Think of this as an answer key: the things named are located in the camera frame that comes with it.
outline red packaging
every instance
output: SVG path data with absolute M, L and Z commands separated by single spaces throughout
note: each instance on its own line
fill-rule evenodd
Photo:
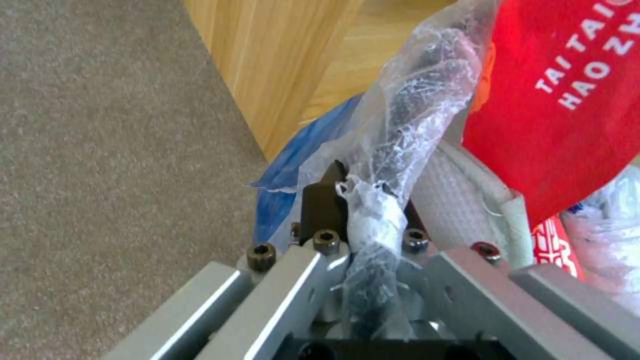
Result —
M 640 152 L 640 0 L 505 0 L 464 146 L 536 225 Z
M 555 264 L 584 281 L 584 272 L 575 255 L 571 240 L 564 230 L 564 225 L 554 215 L 533 228 L 533 255 L 537 264 Z

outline wooden furniture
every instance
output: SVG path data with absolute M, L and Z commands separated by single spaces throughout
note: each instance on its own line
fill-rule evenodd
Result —
M 364 92 L 412 29 L 452 0 L 184 0 L 271 161 L 302 126 Z

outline metal frame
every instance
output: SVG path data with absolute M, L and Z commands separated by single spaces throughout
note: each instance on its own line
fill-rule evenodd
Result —
M 610 359 L 471 250 L 442 252 L 423 274 L 417 291 L 458 339 L 495 336 L 517 359 Z
M 600 291 L 551 264 L 519 269 L 510 278 L 609 355 L 640 358 L 640 321 Z
M 246 274 L 209 263 L 104 359 L 193 358 L 251 288 Z
M 197 359 L 271 359 L 286 336 L 305 336 L 329 291 L 323 255 L 293 246 Z

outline plastic bag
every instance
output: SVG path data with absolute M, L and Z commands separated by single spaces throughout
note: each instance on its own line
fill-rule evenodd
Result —
M 349 244 L 356 252 L 343 285 L 346 336 L 412 336 L 396 284 L 402 209 L 453 116 L 474 94 L 496 11 L 494 0 L 462 0 L 420 24 L 342 123 L 345 135 L 322 144 L 299 167 L 291 210 L 269 241 L 286 250 L 302 189 L 335 160 L 345 164 L 348 181 L 337 184 L 337 192 L 348 203 Z M 262 185 L 292 193 L 288 182 Z
M 640 168 L 563 213 L 586 282 L 640 316 Z

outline beige carpet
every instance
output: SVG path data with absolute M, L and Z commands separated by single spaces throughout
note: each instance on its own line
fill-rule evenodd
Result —
M 212 259 L 265 162 L 179 1 L 0 1 L 0 358 L 100 357 Z

